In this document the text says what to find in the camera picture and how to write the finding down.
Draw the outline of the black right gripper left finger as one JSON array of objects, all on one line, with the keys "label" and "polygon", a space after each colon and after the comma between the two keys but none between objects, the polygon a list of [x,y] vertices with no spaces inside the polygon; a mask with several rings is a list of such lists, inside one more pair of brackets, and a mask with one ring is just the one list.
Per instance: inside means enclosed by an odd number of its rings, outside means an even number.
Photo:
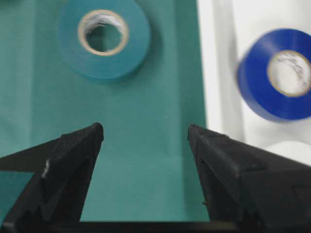
[{"label": "black right gripper left finger", "polygon": [[79,222],[104,128],[92,125],[0,159],[0,230],[43,232]]}]

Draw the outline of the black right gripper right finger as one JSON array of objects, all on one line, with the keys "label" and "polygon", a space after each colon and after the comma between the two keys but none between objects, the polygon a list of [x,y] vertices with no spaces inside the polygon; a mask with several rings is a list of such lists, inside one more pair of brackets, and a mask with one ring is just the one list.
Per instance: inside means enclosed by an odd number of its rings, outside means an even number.
[{"label": "black right gripper right finger", "polygon": [[210,220],[250,231],[311,230],[311,168],[192,124],[188,141]]}]

